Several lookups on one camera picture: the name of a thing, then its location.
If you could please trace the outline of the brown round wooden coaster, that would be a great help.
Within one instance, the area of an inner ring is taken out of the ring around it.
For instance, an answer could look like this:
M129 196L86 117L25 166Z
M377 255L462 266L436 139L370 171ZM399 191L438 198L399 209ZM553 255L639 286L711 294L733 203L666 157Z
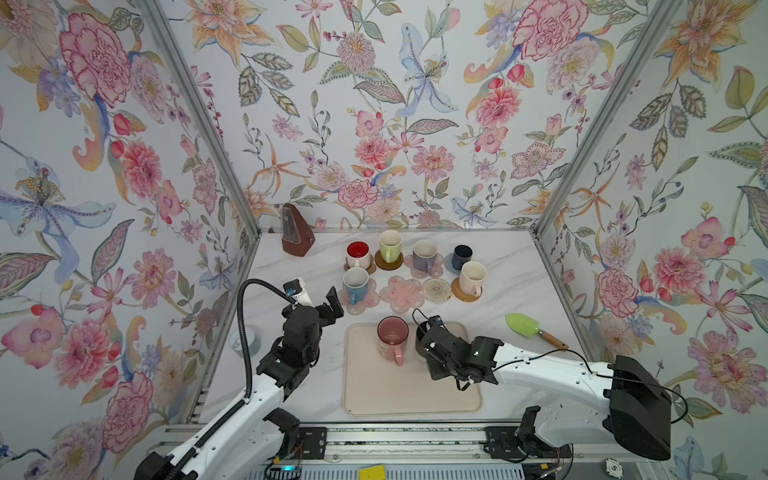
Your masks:
M402 266L404 262L404 256L402 253L400 253L393 262L386 262L382 256L382 253L380 251L377 251L374 256L374 262L378 269L385 270L385 271L394 271L399 269Z

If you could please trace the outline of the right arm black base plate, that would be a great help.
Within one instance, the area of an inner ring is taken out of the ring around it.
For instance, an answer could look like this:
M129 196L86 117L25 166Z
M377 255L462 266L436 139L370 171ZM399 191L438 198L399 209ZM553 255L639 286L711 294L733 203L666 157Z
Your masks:
M570 445L553 447L541 440L533 427L490 426L484 429L483 451L492 459L521 463L528 459L570 459Z

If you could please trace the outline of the small dark navy mug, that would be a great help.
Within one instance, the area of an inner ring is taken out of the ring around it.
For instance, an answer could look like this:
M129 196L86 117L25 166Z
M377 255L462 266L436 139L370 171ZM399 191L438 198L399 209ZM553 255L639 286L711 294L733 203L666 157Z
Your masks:
M468 245L457 245L450 260L451 267L454 271L460 272L463 266L472 260L473 250Z

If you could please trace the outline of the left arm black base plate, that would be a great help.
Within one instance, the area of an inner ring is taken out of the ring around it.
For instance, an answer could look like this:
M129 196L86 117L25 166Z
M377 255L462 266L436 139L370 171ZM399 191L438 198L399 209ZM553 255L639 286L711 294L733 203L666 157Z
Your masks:
M278 450L268 456L274 463L323 460L327 447L326 427L298 427L282 432Z

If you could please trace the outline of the pink flower coaster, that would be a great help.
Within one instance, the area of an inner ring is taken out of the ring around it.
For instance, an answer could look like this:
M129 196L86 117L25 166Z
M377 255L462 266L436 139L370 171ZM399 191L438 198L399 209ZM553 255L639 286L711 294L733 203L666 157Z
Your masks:
M395 275L378 292L382 302L387 303L394 313L407 313L425 303L422 283L416 279L405 279Z
M376 291L376 287L376 282L374 280L369 280L367 294L356 304L351 303L349 293L342 287L338 295L340 303L349 315L359 316L363 314L366 309L374 308L379 305L380 296Z
M428 272L419 270L414 266L412 255L404 257L404 265L410 269L411 276L415 279L423 280L427 278L439 278L444 273L444 256L442 254L437 254L435 264Z

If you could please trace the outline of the red interior white mug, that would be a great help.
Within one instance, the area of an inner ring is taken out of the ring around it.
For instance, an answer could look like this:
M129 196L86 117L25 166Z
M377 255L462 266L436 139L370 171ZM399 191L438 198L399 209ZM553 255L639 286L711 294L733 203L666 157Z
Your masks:
M354 241L347 246L345 262L347 269L362 268L367 270L370 268L371 262L370 247L366 242Z

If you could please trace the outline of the cream mug green handle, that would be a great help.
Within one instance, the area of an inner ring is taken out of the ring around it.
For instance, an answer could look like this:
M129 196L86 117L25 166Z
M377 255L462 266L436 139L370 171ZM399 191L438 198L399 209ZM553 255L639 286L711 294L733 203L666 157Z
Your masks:
M379 235L379 255L384 263L393 264L400 258L402 241L397 230L386 230Z

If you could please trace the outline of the white embroidered round coaster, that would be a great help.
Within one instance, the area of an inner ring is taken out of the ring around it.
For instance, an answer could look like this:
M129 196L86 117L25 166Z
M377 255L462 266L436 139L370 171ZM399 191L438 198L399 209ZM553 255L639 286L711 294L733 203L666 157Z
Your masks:
M429 303L443 304L452 297L452 287L441 278L430 278L423 282L422 294Z

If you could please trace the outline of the black mug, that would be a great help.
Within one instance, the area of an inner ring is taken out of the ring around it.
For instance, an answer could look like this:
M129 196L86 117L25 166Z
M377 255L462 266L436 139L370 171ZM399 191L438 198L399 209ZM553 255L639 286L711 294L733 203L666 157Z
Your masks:
M430 338L430 341L428 342L427 346L424 346L422 344L422 341L424 340L424 337L429 333L430 330L436 328L438 331L438 334L432 336ZM424 360L427 360L429 358L432 359L444 359L445 358L445 349L440 346L438 343L439 339L444 339L446 335L449 333L449 330L443 325L433 325L430 324L428 321L424 321L419 324L419 326L416 328L416 341L415 341L415 349L416 353L422 357Z

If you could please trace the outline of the white mug purple handle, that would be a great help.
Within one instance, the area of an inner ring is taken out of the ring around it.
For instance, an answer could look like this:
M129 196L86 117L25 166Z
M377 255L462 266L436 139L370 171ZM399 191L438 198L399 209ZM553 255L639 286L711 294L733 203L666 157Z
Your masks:
M434 241L418 240L413 246L414 266L419 270L428 272L435 264L437 254L438 246Z

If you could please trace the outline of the brown paw shaped coaster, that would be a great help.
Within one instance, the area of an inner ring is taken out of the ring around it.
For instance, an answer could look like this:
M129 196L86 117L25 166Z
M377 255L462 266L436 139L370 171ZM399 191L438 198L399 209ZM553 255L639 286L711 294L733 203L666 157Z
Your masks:
M345 271L348 271L348 270L351 268L351 266L350 266L350 265L348 265L347 263L344 263L343 267L344 267L344 270L345 270ZM372 274L374 274L376 271L377 271L377 265L376 265L376 263L375 263L375 261L374 261L374 260L371 260L371 261L370 261L370 264L368 265L368 268L366 269L366 272L367 272L369 275L372 275Z

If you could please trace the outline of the grey blue round coaster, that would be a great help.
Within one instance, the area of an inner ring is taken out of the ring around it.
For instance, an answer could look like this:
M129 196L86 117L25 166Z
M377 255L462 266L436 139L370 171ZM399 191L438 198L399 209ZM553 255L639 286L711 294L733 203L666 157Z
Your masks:
M460 274L460 270L454 266L454 253L450 253L448 256L445 257L444 265L445 265L445 268L449 270L451 273L456 275Z

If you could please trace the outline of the cream mug pink handle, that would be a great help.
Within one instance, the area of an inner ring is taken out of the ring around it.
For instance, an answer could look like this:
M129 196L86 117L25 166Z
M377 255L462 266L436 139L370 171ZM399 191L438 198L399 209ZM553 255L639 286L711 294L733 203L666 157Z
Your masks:
M460 291L466 296L479 298L482 295L487 276L487 268L482 263L477 261L466 262L462 266L459 276Z

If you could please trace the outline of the white mug blue handle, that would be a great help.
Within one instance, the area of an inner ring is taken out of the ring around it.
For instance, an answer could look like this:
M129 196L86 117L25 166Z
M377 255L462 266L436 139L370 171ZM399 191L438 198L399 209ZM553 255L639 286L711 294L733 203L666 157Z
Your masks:
M362 267L350 267L343 275L343 285L349 305L362 302L368 294L370 276Z

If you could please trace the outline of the woven rattan round coaster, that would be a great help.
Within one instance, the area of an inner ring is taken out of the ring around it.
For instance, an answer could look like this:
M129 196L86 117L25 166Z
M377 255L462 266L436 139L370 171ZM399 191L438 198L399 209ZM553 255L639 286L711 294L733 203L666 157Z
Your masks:
M475 296L475 295L472 295L472 294L465 293L460 288L460 279L459 278L455 278L451 282L451 291L452 291L452 295L455 298L457 298L458 300L460 300L462 302L465 302L465 303L472 303L472 302L475 302L475 301L477 301L477 300L479 300L481 298L481 295Z

